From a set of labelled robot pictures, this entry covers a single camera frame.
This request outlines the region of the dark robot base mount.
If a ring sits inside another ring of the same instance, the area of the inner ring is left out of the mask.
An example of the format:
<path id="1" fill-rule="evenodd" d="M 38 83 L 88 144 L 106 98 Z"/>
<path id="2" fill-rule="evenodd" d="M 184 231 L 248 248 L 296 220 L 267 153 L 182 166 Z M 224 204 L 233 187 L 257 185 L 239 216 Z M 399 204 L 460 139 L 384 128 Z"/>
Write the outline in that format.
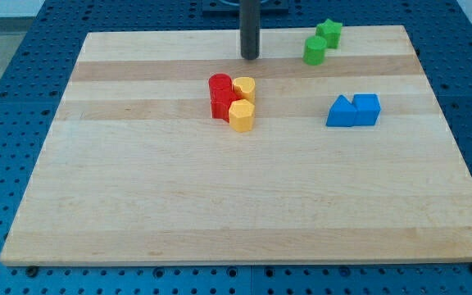
<path id="1" fill-rule="evenodd" d="M 239 0 L 201 0 L 204 16 L 238 16 Z M 263 13 L 288 13 L 289 0 L 260 0 Z"/>

